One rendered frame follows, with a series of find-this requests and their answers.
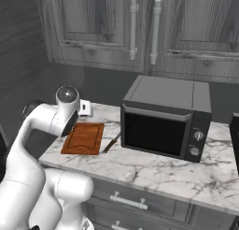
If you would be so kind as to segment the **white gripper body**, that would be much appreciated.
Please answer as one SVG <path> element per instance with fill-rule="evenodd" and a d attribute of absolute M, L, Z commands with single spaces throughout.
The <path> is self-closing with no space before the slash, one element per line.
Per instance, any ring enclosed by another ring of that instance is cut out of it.
<path fill-rule="evenodd" d="M 92 117 L 93 116 L 93 108 L 91 106 L 91 102 L 88 100 L 80 100 L 80 110 L 78 112 L 79 117 Z"/>

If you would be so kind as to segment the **brown wooden cutting board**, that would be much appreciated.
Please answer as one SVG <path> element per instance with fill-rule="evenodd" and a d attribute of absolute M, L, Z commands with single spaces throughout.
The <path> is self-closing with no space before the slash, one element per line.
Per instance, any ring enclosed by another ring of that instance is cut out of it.
<path fill-rule="evenodd" d="M 61 154 L 98 155 L 105 125 L 95 122 L 78 122 L 68 134 Z"/>

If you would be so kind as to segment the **grey drawer front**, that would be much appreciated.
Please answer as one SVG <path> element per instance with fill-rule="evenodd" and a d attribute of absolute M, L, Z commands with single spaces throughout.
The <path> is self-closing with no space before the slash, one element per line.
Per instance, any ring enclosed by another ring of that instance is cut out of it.
<path fill-rule="evenodd" d="M 91 210 L 91 219 L 109 230 L 189 230 L 183 223 L 95 197 L 88 202 L 88 208 Z"/>
<path fill-rule="evenodd" d="M 183 223 L 186 223 L 189 220 L 189 215 L 191 214 L 192 210 L 192 206 L 190 205 L 190 203 L 136 190 L 131 187 L 119 185 L 105 180 L 94 179 L 93 182 L 93 195 L 96 197 L 123 205 L 124 207 L 135 208 L 112 201 L 110 199 L 110 196 L 113 195 L 116 191 L 118 191 L 120 197 L 133 200 L 135 202 L 139 202 L 141 198 L 145 198 L 145 204 L 148 206 L 148 209 L 145 210 L 146 212 L 162 215 L 164 217 L 174 219 Z"/>

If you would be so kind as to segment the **black countertop appliance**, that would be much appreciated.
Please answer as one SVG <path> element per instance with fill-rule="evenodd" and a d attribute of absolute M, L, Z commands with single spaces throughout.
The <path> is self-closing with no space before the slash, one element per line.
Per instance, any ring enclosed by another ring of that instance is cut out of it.
<path fill-rule="evenodd" d="M 237 173 L 239 176 L 239 113 L 233 113 L 230 121 L 230 134 L 234 152 Z"/>

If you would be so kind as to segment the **dark grey microwave oven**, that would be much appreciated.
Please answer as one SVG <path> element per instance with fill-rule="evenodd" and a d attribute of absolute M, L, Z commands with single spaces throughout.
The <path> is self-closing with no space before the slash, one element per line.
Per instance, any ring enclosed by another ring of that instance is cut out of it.
<path fill-rule="evenodd" d="M 121 101 L 121 146 L 198 163 L 211 120 L 208 83 L 140 75 Z"/>

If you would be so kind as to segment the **grey wooden cupboard door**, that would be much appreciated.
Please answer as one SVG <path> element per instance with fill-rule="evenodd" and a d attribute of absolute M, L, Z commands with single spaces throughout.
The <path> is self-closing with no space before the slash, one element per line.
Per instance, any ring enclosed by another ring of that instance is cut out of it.
<path fill-rule="evenodd" d="M 153 8 L 147 2 L 147 42 Z M 162 0 L 158 56 L 147 74 L 171 79 L 239 83 L 239 0 Z"/>
<path fill-rule="evenodd" d="M 36 0 L 49 60 L 143 71 L 146 0 L 137 0 L 136 55 L 130 60 L 131 0 Z"/>

